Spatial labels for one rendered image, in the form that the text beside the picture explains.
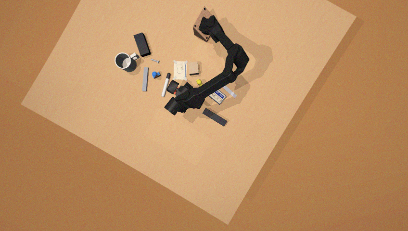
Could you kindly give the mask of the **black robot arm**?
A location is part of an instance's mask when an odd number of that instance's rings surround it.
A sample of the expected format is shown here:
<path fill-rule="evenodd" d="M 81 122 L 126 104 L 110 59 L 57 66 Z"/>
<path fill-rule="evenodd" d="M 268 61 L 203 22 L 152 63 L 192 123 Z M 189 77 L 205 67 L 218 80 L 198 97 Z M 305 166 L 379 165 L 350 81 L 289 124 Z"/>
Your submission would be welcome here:
<path fill-rule="evenodd" d="M 243 47 L 237 43 L 234 44 L 225 35 L 214 15 L 211 15 L 209 19 L 203 17 L 199 30 L 205 35 L 210 35 L 215 43 L 220 42 L 227 50 L 225 68 L 222 73 L 198 88 L 193 88 L 188 82 L 180 87 L 177 90 L 177 96 L 172 97 L 164 107 L 173 115 L 176 115 L 177 112 L 185 113 L 189 108 L 197 108 L 207 96 L 225 85 L 233 83 L 237 76 L 244 71 L 250 60 Z M 233 64 L 237 67 L 234 72 L 232 71 Z"/>

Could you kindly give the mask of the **grey cup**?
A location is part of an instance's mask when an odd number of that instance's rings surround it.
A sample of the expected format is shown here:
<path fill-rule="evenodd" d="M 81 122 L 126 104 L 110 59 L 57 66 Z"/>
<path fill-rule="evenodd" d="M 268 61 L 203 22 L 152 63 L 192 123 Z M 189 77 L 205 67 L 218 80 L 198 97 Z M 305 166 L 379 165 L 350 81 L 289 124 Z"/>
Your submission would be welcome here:
<path fill-rule="evenodd" d="M 127 72 L 132 72 L 136 69 L 136 60 L 139 58 L 140 57 L 136 53 L 129 56 L 127 53 L 121 52 L 115 56 L 115 64 L 117 67 Z"/>

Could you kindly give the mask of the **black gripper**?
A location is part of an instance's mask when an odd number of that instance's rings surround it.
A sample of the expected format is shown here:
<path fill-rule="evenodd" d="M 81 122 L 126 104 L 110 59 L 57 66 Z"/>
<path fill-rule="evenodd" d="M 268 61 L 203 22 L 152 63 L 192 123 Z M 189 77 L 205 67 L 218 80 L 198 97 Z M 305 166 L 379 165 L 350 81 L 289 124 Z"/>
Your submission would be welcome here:
<path fill-rule="evenodd" d="M 177 89 L 178 85 L 179 85 L 179 83 L 177 83 L 176 81 L 172 80 L 172 81 L 170 82 L 169 86 L 167 87 L 167 91 L 170 92 L 171 94 L 174 94 L 175 90 L 178 90 L 178 89 Z M 202 103 L 202 104 L 203 104 L 203 103 Z M 202 104 L 199 105 L 199 106 L 197 107 L 197 109 L 200 109 L 201 106 L 202 106 Z"/>

